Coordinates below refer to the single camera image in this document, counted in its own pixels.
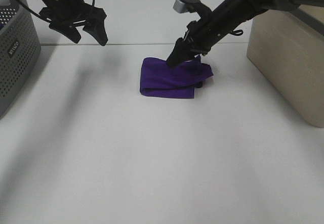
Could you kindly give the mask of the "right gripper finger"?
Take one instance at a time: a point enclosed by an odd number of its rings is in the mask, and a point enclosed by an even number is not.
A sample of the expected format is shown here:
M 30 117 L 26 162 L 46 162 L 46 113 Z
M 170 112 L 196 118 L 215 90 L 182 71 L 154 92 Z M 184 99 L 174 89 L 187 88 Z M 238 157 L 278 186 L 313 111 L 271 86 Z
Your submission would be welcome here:
M 169 68 L 175 68 L 185 61 L 193 60 L 199 53 L 191 51 L 191 47 L 183 40 L 178 38 L 175 46 L 166 60 Z

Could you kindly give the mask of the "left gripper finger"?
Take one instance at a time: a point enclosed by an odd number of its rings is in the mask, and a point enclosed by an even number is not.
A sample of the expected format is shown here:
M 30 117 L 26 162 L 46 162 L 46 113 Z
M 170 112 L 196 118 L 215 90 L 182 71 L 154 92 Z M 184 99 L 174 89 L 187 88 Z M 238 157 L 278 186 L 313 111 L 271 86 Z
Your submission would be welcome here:
M 101 46 L 105 46 L 108 37 L 105 30 L 107 15 L 102 8 L 94 7 L 92 14 L 88 16 L 83 31 L 91 35 Z
M 74 43 L 78 43 L 81 39 L 79 31 L 75 27 L 70 27 L 68 25 L 58 23 L 50 23 L 49 28 L 58 33 L 61 33 Z

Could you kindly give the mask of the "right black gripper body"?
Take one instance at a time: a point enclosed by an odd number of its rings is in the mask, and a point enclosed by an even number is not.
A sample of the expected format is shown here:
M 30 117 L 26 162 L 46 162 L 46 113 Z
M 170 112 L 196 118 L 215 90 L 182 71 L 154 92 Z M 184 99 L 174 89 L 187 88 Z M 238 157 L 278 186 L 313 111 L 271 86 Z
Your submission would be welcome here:
M 214 44 L 242 23 L 243 17 L 233 14 L 214 14 L 209 20 L 190 22 L 183 38 L 187 55 L 207 54 Z

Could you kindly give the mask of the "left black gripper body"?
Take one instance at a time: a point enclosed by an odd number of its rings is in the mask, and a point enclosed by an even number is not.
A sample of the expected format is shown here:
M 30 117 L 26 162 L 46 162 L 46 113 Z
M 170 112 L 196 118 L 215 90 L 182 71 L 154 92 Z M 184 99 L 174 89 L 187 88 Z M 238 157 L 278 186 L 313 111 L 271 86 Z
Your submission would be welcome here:
M 50 29 L 101 29 L 101 9 L 84 0 L 42 0 L 46 7 L 40 11 L 40 16 L 50 20 Z

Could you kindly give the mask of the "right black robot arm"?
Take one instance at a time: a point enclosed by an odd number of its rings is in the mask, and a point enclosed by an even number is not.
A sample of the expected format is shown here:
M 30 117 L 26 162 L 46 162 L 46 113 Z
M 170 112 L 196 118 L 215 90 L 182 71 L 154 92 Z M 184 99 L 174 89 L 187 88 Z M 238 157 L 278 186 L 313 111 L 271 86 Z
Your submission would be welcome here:
M 197 55 L 206 55 L 226 35 L 237 33 L 240 24 L 268 10 L 293 11 L 301 5 L 322 7 L 323 0 L 225 0 L 214 10 L 200 0 L 176 0 L 176 12 L 198 13 L 200 19 L 187 25 L 185 35 L 176 40 L 166 65 L 174 68 Z

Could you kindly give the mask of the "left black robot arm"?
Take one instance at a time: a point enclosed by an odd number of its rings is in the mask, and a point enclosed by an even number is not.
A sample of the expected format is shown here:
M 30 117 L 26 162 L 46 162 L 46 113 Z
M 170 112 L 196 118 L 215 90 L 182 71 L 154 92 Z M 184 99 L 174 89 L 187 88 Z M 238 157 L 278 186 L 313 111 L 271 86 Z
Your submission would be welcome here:
M 54 30 L 74 43 L 79 43 L 78 27 L 91 35 L 98 44 L 105 46 L 108 37 L 105 30 L 107 17 L 102 8 L 95 6 L 96 0 L 42 0 L 45 4 L 39 16 Z

